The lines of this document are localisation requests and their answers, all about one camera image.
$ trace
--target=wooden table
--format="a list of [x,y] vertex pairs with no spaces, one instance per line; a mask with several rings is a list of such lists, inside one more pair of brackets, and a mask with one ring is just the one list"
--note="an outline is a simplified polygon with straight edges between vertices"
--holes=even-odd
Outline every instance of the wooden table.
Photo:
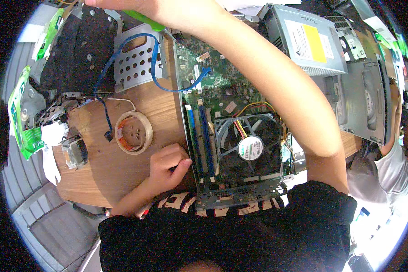
[[[169,89],[176,89],[172,41],[165,45],[170,77],[159,82]],[[186,148],[177,93],[160,90],[153,82],[149,82],[115,97],[130,99],[137,110],[148,117],[153,127],[151,146],[141,155],[134,156],[123,152],[115,139],[107,142],[104,133],[108,125],[103,105],[98,101],[72,111],[69,126],[76,127],[81,133],[88,149],[89,162],[80,170],[71,170],[65,164],[60,147],[53,148],[62,177],[57,189],[63,199],[111,208],[149,175],[150,156],[154,152],[173,143]],[[108,100],[106,104],[113,125],[122,113],[132,109],[130,103],[125,101]],[[346,156],[361,148],[359,137],[342,132],[342,139]]]

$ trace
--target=fan hub label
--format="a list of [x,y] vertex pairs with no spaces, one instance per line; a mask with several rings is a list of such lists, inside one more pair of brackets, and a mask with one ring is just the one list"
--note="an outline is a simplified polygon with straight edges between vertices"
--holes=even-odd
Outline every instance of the fan hub label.
[[239,155],[244,160],[256,160],[263,153],[263,142],[256,136],[249,136],[239,143]]

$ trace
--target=perforated metal bracket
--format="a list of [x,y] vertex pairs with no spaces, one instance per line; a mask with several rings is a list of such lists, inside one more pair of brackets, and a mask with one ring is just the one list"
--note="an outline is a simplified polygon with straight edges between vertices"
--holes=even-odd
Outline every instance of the perforated metal bracket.
[[[167,78],[167,61],[163,47],[163,35],[161,32],[153,31],[150,25],[143,24],[117,35],[115,37],[114,50],[116,51],[125,39],[139,33],[152,34],[159,40],[160,45],[155,74],[156,78]],[[125,46],[125,49],[121,51],[114,63],[116,81],[115,93],[153,80],[151,78],[151,58],[153,55],[154,42],[153,38],[148,37],[142,45],[132,48],[127,52],[124,52],[124,50],[128,49],[127,46]]]

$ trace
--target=blue cable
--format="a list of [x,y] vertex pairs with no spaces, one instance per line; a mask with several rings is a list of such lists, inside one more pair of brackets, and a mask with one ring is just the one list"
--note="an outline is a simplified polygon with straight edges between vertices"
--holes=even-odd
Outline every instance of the blue cable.
[[190,90],[192,88],[195,88],[200,82],[201,80],[207,75],[208,72],[211,71],[211,68],[207,67],[207,68],[203,68],[203,72],[201,73],[201,75],[196,79],[196,81],[190,85],[189,87],[185,88],[185,89],[181,89],[181,90],[169,90],[166,89],[164,87],[162,87],[159,82],[156,79],[156,62],[157,62],[157,54],[159,51],[159,41],[157,40],[157,38],[149,33],[139,33],[139,34],[135,34],[133,36],[128,37],[127,39],[125,39],[120,46],[118,47],[118,50],[116,52],[114,52],[114,54],[110,57],[109,61],[106,63],[106,65],[104,66],[103,70],[101,71],[100,75],[98,76],[98,80],[96,82],[96,84],[94,85],[94,89],[93,89],[93,95],[94,97],[96,97],[101,103],[103,103],[104,106],[104,110],[106,112],[106,120],[107,123],[109,124],[109,131],[106,132],[105,136],[106,138],[108,138],[108,136],[110,136],[112,134],[112,124],[110,123],[110,118],[109,118],[109,114],[107,113],[107,106],[106,103],[103,101],[103,99],[101,97],[97,97],[97,89],[100,86],[101,82],[103,81],[104,76],[107,73],[107,70],[109,69],[109,67],[112,65],[112,63],[114,62],[114,60],[118,57],[118,55],[121,53],[121,50],[124,48],[124,46],[130,42],[131,40],[134,40],[138,37],[143,37],[143,36],[148,36],[148,37],[152,37],[154,39],[154,48],[153,48],[153,55],[151,57],[151,77],[154,81],[154,83],[156,84],[157,87],[159,87],[162,90],[165,91],[171,91],[171,92],[178,92],[178,91],[184,91],[184,90]]

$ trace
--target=masking tape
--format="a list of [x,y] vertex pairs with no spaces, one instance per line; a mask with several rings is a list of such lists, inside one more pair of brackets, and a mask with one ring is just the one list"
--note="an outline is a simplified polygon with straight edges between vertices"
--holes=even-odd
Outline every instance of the masking tape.
[[[131,119],[137,119],[139,122],[143,124],[143,127],[145,128],[145,142],[143,146],[131,146],[123,137],[122,135],[122,128],[125,126],[126,122],[131,120]],[[139,155],[142,152],[144,152],[149,145],[151,144],[151,141],[153,140],[153,127],[151,126],[150,121],[148,121],[148,118],[143,115],[140,112],[125,112],[123,113],[115,126],[115,137],[118,143],[118,146],[122,151],[124,151],[127,154],[130,155]]]

